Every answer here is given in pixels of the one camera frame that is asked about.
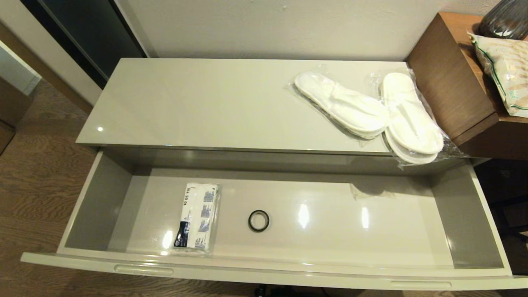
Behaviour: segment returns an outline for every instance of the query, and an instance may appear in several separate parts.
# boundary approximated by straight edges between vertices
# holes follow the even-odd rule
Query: wooden nightstand
[[[442,129],[474,157],[528,160],[528,118],[508,115],[467,35],[482,16],[439,13],[407,63]]]

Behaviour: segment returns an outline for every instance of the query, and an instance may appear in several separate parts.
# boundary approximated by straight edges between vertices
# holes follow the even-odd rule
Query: black ring
[[[253,218],[254,215],[262,215],[266,219],[266,224],[264,225],[264,227],[258,229],[258,228],[255,228],[255,226],[253,226],[253,224],[251,223],[251,218]],[[254,212],[252,212],[249,215],[248,226],[253,232],[258,232],[259,233],[259,232],[262,232],[262,231],[266,230],[266,228],[268,228],[268,226],[269,226],[269,215],[263,210],[260,210],[260,209],[255,210]]]

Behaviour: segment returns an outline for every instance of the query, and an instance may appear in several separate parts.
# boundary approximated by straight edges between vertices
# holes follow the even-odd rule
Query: slipper
[[[436,154],[420,154],[407,150],[405,147],[401,146],[394,137],[390,130],[385,130],[385,138],[391,146],[394,153],[400,157],[402,160],[409,162],[411,164],[427,164],[431,163],[436,159],[438,153]]]
[[[382,92],[390,115],[387,130],[399,145],[429,155],[444,148],[442,132],[418,99],[409,76],[398,72],[388,74],[383,79]]]
[[[320,73],[303,72],[294,83],[303,95],[358,136],[372,139],[389,123],[389,113],[378,100],[347,89]]]

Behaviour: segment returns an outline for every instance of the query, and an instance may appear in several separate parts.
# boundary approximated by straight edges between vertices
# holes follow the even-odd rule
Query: packaged item
[[[205,254],[211,252],[219,199],[217,184],[187,184],[180,228],[174,241],[176,250]]]
[[[324,66],[300,73],[288,89],[338,127],[364,139],[380,135],[389,123],[387,109],[379,100],[342,86],[330,78]]]
[[[478,61],[511,116],[528,117],[528,41],[469,34]]]
[[[410,69],[371,75],[390,123],[384,138],[400,167],[466,157],[437,125]]]

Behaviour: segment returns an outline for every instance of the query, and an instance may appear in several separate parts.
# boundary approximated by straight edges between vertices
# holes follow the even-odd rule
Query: glossy cabinet top
[[[287,88],[324,64],[347,88],[366,94],[371,73],[404,62],[121,59],[77,142],[193,149],[388,154],[378,136],[343,134]]]

